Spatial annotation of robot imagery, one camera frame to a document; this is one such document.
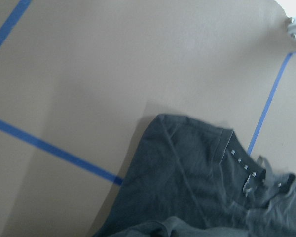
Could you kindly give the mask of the black printed t-shirt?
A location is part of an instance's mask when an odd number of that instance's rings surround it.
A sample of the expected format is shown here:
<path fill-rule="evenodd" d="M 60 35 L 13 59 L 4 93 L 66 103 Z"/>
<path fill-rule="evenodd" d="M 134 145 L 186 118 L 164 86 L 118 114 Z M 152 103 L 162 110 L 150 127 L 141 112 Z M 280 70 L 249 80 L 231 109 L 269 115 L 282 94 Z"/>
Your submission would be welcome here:
<path fill-rule="evenodd" d="M 98 237 L 296 237 L 296 176 L 253 160 L 232 129 L 159 114 Z"/>

